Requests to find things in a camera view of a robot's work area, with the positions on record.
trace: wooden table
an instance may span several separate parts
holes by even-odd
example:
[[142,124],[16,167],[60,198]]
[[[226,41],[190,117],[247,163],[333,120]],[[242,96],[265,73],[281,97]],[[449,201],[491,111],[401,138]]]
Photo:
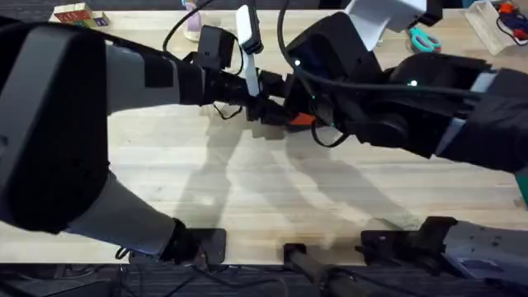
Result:
[[[160,48],[183,12],[108,12],[104,29]],[[330,12],[288,12],[285,38]],[[205,12],[234,29],[234,12]],[[277,12],[259,12],[265,46],[257,65],[290,71],[276,42]],[[448,54],[488,59],[528,71],[525,58],[492,58],[461,11],[428,32]],[[405,34],[387,32],[375,49],[384,67],[409,55]],[[177,32],[169,49],[183,57],[196,47]],[[239,56],[233,57],[234,68]],[[283,243],[306,243],[324,262],[361,264],[354,252],[365,229],[415,229],[429,215],[528,229],[528,213],[512,175],[398,149],[319,147],[309,133],[222,121],[210,107],[164,106],[112,115],[112,170],[156,209],[191,227],[228,230],[226,263],[281,263]],[[324,136],[334,136],[331,130]],[[52,236],[0,226],[0,262],[116,262],[116,247],[69,234]]]

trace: white component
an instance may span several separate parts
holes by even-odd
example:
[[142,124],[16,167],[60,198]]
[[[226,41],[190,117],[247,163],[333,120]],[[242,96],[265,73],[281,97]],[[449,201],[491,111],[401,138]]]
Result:
[[257,69],[255,68],[255,55],[247,54],[246,51],[242,51],[244,61],[244,77],[246,78],[247,92],[249,95],[255,97],[261,90],[258,86]]
[[237,37],[240,45],[248,42],[252,37],[251,21],[248,5],[242,5],[237,10]]
[[427,11],[427,0],[351,0],[345,8],[367,50],[376,47],[385,28],[407,30]]
[[[237,38],[238,43],[243,45],[252,38],[251,21],[248,5],[242,5],[237,10]],[[260,93],[258,86],[257,69],[255,68],[255,56],[242,50],[244,63],[243,73],[246,78],[247,91],[249,95],[255,97]]]

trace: floor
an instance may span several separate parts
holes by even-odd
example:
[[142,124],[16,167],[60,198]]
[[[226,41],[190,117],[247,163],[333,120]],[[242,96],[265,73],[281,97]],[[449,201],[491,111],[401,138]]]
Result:
[[[90,272],[95,266],[72,266],[72,271],[76,271],[76,276],[68,275],[62,280],[42,280],[50,278],[50,274],[55,274],[52,266],[40,266],[39,272],[35,268],[28,268],[26,271],[13,267],[11,275],[3,274],[7,271],[5,267],[0,266],[0,276],[2,280],[8,279],[8,282],[16,287],[30,292],[36,296],[48,295],[60,290],[67,290],[82,284],[92,283],[102,280],[119,280],[121,279],[125,288],[115,286],[113,296],[123,297],[168,297],[168,293],[173,291],[182,282],[185,282],[193,271],[190,267],[174,267],[162,265],[149,266],[104,266],[100,267],[96,273]],[[318,291],[314,285],[301,275],[292,271],[281,271],[278,266],[245,266],[245,267],[226,267],[225,271],[215,275],[231,283],[247,283],[249,281],[281,278],[288,286],[289,297],[317,297]],[[470,297],[506,297],[522,296],[519,290],[513,292],[504,289],[496,289],[485,285],[477,280],[461,280],[451,276],[430,277],[425,272],[412,268],[379,268],[371,269],[366,267],[352,267],[353,271],[361,273],[385,284],[407,288],[420,296],[470,296]],[[182,287],[177,293],[171,296],[180,297],[231,297],[231,296],[282,296],[283,286],[278,283],[270,283],[254,288],[242,290],[233,290],[222,285],[218,285],[211,280],[199,278],[188,285]]]

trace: scissors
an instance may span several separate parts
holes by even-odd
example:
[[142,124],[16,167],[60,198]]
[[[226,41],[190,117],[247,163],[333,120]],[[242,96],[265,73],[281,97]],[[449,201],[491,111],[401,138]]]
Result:
[[407,31],[411,39],[412,51],[415,53],[441,52],[440,41],[426,32],[414,27]]

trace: small box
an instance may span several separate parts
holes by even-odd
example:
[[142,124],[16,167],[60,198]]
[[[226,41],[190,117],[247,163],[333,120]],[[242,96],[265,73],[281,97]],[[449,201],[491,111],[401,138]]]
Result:
[[82,21],[92,18],[92,9],[86,3],[57,6],[53,14],[61,22]]

